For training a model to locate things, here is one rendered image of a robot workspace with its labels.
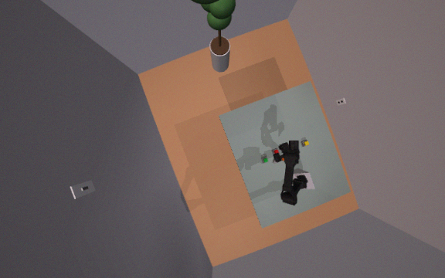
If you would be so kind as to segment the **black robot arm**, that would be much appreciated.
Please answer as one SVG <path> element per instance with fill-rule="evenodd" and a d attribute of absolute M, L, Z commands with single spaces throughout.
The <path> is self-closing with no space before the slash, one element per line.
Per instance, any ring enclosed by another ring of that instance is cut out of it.
<path fill-rule="evenodd" d="M 289 141 L 289 144 L 287 142 L 282 143 L 279 145 L 279 149 L 284 153 L 284 163 L 286 165 L 283 190 L 280 194 L 281 200 L 287 204 L 296 205 L 297 193 L 307 187 L 305 175 L 298 175 L 297 178 L 293 179 L 294 166 L 298 164 L 299 160 L 299 141 Z"/>

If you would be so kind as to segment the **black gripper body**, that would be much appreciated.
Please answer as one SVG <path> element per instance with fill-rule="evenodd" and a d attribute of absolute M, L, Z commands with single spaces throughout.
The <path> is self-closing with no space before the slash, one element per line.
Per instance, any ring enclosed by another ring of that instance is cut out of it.
<path fill-rule="evenodd" d="M 274 154 L 274 160 L 275 162 L 280 162 L 282 158 L 284 158 L 284 153 L 280 156 L 278 153 Z"/>

